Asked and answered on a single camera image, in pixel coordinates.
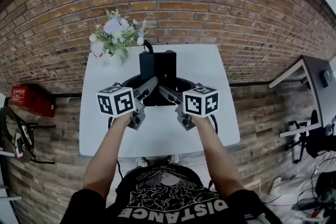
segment white vase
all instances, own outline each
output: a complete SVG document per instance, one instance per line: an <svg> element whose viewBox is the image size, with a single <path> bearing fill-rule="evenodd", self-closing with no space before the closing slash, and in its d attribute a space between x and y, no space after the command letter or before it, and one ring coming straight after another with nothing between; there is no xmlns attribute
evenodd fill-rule
<svg viewBox="0 0 336 224"><path fill-rule="evenodd" d="M110 62L110 68L117 69L121 68L122 66L122 60L119 52L115 52L114 55L109 57L109 62Z"/></svg>

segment white cube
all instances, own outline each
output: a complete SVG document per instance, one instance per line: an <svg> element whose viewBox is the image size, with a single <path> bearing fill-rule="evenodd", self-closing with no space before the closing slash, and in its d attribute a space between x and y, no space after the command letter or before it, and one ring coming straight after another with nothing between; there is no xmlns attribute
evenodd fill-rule
<svg viewBox="0 0 336 224"><path fill-rule="evenodd" d="M218 90L203 86L183 92L183 113L204 118L218 109Z"/></svg>
<svg viewBox="0 0 336 224"><path fill-rule="evenodd" d="M136 110L133 89L111 86L96 93L102 114L118 118Z"/></svg>

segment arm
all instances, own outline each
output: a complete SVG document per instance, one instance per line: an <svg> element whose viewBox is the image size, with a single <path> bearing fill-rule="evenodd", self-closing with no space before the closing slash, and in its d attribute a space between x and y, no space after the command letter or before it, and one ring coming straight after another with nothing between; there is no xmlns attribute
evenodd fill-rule
<svg viewBox="0 0 336 224"><path fill-rule="evenodd" d="M198 129L209 174L217 192L227 198L244 189L236 165L219 140L210 120L193 116L192 121Z"/></svg>
<svg viewBox="0 0 336 224"><path fill-rule="evenodd" d="M130 122L131 115L132 113L128 113L114 119L84 174L83 189L91 189L98 192L104 200L106 200L110 191L116 171L121 140Z"/></svg>

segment red plastic box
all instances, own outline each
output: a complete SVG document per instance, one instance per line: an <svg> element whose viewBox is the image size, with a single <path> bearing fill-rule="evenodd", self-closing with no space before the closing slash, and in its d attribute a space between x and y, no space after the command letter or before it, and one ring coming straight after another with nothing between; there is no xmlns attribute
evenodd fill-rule
<svg viewBox="0 0 336 224"><path fill-rule="evenodd" d="M29 86L14 86L10 104L17 105L38 116L52 118L55 115L55 101L37 93Z"/></svg>

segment white desk leg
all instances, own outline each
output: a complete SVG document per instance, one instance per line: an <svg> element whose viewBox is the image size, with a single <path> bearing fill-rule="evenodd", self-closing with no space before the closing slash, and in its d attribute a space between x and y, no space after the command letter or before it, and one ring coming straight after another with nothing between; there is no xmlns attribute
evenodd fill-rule
<svg viewBox="0 0 336 224"><path fill-rule="evenodd" d="M298 133L303 133L303 132L306 132L306 131L317 129L321 126L322 126L321 123L315 123L315 124L309 125L307 127L302 127L302 128L295 129L295 130L292 130L292 131L280 133L280 137L285 137L285 136L289 136L289 135L295 135L295 134L298 134Z"/></svg>
<svg viewBox="0 0 336 224"><path fill-rule="evenodd" d="M0 155L15 157L15 154L12 152L0 151Z"/></svg>
<svg viewBox="0 0 336 224"><path fill-rule="evenodd" d="M279 84L282 80L287 79L290 75L292 75L296 70L298 70L303 65L303 60L299 60L295 65L293 65L290 69L288 69L285 73L281 74L274 81L272 81L268 88L273 88L275 85Z"/></svg>
<svg viewBox="0 0 336 224"><path fill-rule="evenodd" d="M0 202L2 202L2 201L17 201L17 200L22 200L22 196L0 197Z"/></svg>

